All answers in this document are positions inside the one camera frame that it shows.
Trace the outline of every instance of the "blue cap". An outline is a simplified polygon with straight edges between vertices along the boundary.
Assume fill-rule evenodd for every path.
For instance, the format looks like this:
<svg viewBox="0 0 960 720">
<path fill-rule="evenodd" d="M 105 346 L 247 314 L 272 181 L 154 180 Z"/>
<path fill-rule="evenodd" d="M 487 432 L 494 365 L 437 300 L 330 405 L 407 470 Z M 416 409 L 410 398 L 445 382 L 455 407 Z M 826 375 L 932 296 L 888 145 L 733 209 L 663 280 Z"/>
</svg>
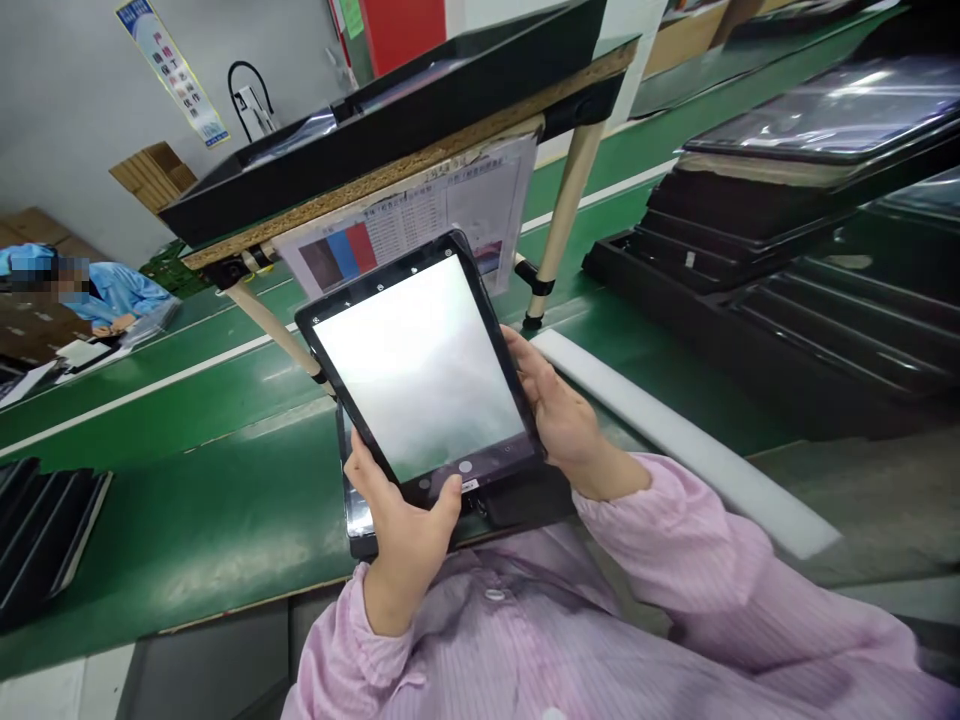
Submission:
<svg viewBox="0 0 960 720">
<path fill-rule="evenodd" d="M 15 245 L 0 250 L 0 277 L 14 272 L 50 270 L 57 251 L 47 245 Z"/>
</svg>

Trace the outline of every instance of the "tablet screen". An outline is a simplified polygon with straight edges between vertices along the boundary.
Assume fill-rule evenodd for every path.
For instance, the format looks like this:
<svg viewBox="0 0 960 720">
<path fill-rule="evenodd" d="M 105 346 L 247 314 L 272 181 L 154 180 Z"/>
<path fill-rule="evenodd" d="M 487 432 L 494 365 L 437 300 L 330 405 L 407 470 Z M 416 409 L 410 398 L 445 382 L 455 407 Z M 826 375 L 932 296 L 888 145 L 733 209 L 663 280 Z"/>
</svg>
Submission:
<svg viewBox="0 0 960 720">
<path fill-rule="evenodd" d="M 534 454 L 456 256 L 314 332 L 401 483 L 457 472 L 469 490 Z"/>
</svg>

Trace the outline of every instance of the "blue uniform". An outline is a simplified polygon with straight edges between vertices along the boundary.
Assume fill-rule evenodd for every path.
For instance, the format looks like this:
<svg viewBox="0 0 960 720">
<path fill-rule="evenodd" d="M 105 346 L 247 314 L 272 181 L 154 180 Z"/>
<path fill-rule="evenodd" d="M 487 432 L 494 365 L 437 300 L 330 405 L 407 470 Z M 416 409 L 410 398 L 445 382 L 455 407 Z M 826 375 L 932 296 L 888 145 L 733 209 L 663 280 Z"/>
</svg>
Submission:
<svg viewBox="0 0 960 720">
<path fill-rule="evenodd" d="M 65 302 L 93 327 L 110 327 L 121 315 L 146 315 L 170 299 L 169 292 L 150 278 L 120 263 L 90 263 L 90 281 L 103 300 L 86 295 L 82 302 Z"/>
<path fill-rule="evenodd" d="M 0 277 L 17 273 L 49 271 L 57 253 L 46 245 L 17 245 L 0 250 Z M 64 302 L 93 327 L 110 327 L 121 315 L 140 317 L 155 310 L 172 296 L 153 280 L 120 263 L 90 263 L 90 281 L 103 299 L 89 293 L 74 293 L 77 302 Z"/>
</svg>

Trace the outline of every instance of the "pink sleeve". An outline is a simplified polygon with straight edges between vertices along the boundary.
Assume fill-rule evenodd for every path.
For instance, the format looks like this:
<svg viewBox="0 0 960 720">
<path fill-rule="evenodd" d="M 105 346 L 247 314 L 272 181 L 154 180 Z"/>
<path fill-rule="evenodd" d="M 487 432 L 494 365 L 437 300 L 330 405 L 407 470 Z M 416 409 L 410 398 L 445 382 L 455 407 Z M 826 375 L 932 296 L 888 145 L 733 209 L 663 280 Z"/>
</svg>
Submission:
<svg viewBox="0 0 960 720">
<path fill-rule="evenodd" d="M 389 698 L 410 656 L 412 634 L 374 635 L 363 603 L 361 563 L 340 597 L 310 628 L 281 720 L 369 718 Z"/>
<path fill-rule="evenodd" d="M 823 590 L 773 555 L 751 521 L 685 468 L 638 454 L 653 484 L 613 502 L 574 502 L 597 542 L 659 605 L 684 646 L 759 674 L 845 656 L 917 671 L 913 634 L 872 605 Z"/>
</svg>

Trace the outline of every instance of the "pink uniform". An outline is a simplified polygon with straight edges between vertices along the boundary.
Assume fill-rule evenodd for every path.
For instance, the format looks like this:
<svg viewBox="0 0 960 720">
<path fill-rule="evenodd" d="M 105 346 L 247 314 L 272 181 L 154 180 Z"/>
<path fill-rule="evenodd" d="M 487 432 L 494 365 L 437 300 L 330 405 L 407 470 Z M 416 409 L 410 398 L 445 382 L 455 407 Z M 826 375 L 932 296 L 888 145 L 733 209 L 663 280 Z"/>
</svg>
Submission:
<svg viewBox="0 0 960 720">
<path fill-rule="evenodd" d="M 649 490 L 574 501 L 673 642 L 624 623 L 555 525 L 451 555 L 401 638 L 370 630 L 361 564 L 310 631 L 284 720 L 950 716 L 960 696 L 920 671 L 906 626 L 781 563 L 680 465 L 636 457 Z"/>
</svg>

